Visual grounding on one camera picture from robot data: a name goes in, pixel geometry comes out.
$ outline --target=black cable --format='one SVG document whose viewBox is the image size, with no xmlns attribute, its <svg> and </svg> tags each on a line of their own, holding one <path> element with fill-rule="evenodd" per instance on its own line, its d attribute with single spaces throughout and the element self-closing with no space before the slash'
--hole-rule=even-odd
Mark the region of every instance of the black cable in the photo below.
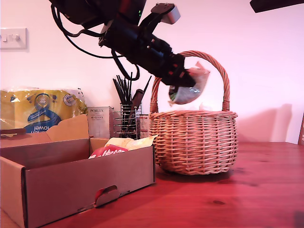
<svg viewBox="0 0 304 228">
<path fill-rule="evenodd" d="M 122 74 L 123 74 L 123 76 L 124 76 L 125 78 L 127 78 L 129 81 L 136 81 L 136 80 L 139 79 L 140 72 L 139 72 L 139 67 L 138 67 L 136 64 L 134 64 L 134 65 L 136 66 L 136 70 L 137 70 L 136 77 L 135 77 L 135 78 L 131 78 L 131 77 L 128 75 L 128 73 L 126 72 L 126 70 L 124 69 L 122 63 L 119 61 L 118 56 L 116 55 L 114 49 L 112 49 L 111 53 L 112 53 L 112 56 L 113 56 L 113 59 L 114 59 L 116 65 L 118 66 L 118 68 L 120 69 L 120 71 L 122 72 Z"/>
<path fill-rule="evenodd" d="M 59 10 L 57 9 L 57 16 L 56 16 L 56 13 L 55 13 L 55 7 L 53 5 L 51 5 L 51 9 L 52 9 L 52 14 L 53 14 L 53 17 L 57 17 L 58 18 L 58 21 L 61 22 L 61 18 L 60 18 L 60 12 Z M 60 30 L 66 34 L 67 36 L 69 37 L 79 37 L 81 34 L 87 34 L 89 36 L 92 36 L 92 37 L 101 37 L 102 34 L 100 33 L 97 33 L 97 32 L 93 32 L 93 31 L 90 31 L 90 30 L 87 30 L 87 29 L 82 29 L 80 30 L 78 33 L 76 34 L 73 34 L 73 33 L 70 33 L 69 31 L 67 31 L 62 23 L 56 23 L 58 25 L 58 27 L 60 28 Z"/>
<path fill-rule="evenodd" d="M 63 25 L 62 25 L 62 22 L 61 22 L 61 18 L 60 18 L 60 12 L 59 10 L 57 9 L 57 14 L 56 14 L 56 11 L 55 11 L 55 7 L 53 5 L 51 5 L 51 9 L 52 9 L 52 14 L 53 14 L 53 18 L 54 18 L 54 21 L 55 23 L 57 24 L 57 26 L 59 27 L 59 29 L 63 32 L 64 36 L 67 38 L 67 40 L 74 46 L 76 47 L 78 50 L 90 55 L 90 56 L 93 56 L 93 57 L 96 57 L 96 58 L 113 58 L 112 56 L 98 56 L 98 55 L 95 55 L 95 54 L 92 54 L 90 52 L 87 52 L 86 50 L 83 50 L 82 48 L 80 48 L 79 46 L 77 46 L 77 44 L 75 44 L 69 37 L 67 34 L 65 34 L 65 32 L 62 30 L 64 29 L 63 28 Z"/>
</svg>

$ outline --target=cardboard box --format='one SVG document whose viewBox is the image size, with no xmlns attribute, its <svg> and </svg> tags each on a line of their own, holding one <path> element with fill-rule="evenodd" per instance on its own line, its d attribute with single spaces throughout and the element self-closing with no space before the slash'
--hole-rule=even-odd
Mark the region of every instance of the cardboard box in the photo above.
<svg viewBox="0 0 304 228">
<path fill-rule="evenodd" d="M 152 146 L 88 159 L 106 142 L 89 139 L 85 115 L 2 139 L 1 209 L 20 227 L 35 228 L 155 182 Z"/>
<path fill-rule="evenodd" d="M 114 137 L 112 107 L 88 107 L 87 117 L 90 135 L 103 139 Z"/>
</svg>

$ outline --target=white wall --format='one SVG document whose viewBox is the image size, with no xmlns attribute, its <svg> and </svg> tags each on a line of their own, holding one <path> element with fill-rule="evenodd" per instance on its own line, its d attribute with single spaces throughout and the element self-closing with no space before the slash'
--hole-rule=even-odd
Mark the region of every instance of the white wall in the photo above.
<svg viewBox="0 0 304 228">
<path fill-rule="evenodd" d="M 158 2 L 147 0 L 143 17 Z M 171 0 L 181 18 L 174 25 L 160 24 L 154 34 L 166 40 L 175 53 L 200 50 L 211 54 L 227 70 L 231 83 L 231 110 L 238 113 L 241 141 L 297 143 L 304 112 L 304 5 L 255 14 L 249 0 Z M 76 32 L 80 29 L 65 21 Z M 77 88 L 88 105 L 119 107 L 112 78 L 119 74 L 113 60 L 81 53 L 55 25 L 48 0 L 1 0 L 1 28 L 27 27 L 27 50 L 1 51 L 1 88 L 33 86 Z M 82 35 L 75 42 L 84 49 L 109 55 L 96 38 Z M 187 59 L 191 67 L 196 58 Z M 135 70 L 128 62 L 129 69 Z M 218 72 L 212 71 L 203 96 L 186 108 L 204 105 L 219 110 L 223 95 Z M 149 74 L 141 70 L 134 83 L 143 88 Z M 152 83 L 143 101 L 149 111 Z M 160 88 L 160 111 L 170 108 L 168 88 Z"/>
</svg>

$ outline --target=yellow packaging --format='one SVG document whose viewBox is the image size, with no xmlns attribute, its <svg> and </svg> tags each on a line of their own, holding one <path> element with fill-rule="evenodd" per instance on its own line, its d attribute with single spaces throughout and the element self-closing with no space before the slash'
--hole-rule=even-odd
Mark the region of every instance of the yellow packaging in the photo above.
<svg viewBox="0 0 304 228">
<path fill-rule="evenodd" d="M 1 91 L 1 129 L 43 132 L 80 114 L 87 114 L 85 103 L 64 90 Z"/>
</svg>

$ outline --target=basket handle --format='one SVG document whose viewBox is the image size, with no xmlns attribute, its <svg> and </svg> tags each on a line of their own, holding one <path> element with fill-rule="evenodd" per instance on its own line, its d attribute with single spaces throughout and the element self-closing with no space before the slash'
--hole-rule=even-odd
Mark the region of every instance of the basket handle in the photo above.
<svg viewBox="0 0 304 228">
<path fill-rule="evenodd" d="M 229 102 L 230 102 L 230 84 L 229 84 L 229 78 L 227 75 L 226 70 L 222 65 L 211 55 L 206 54 L 201 51 L 184 51 L 180 53 L 184 57 L 200 57 L 208 62 L 210 62 L 220 73 L 220 75 L 223 78 L 224 82 L 224 98 L 223 98 L 223 106 L 222 110 L 223 111 L 229 111 Z M 161 82 L 161 78 L 155 77 L 153 87 L 152 87 L 152 95 L 151 95 L 151 102 L 150 102 L 150 113 L 158 113 L 158 104 L 157 104 L 157 93 L 158 93 L 158 86 Z"/>
</svg>

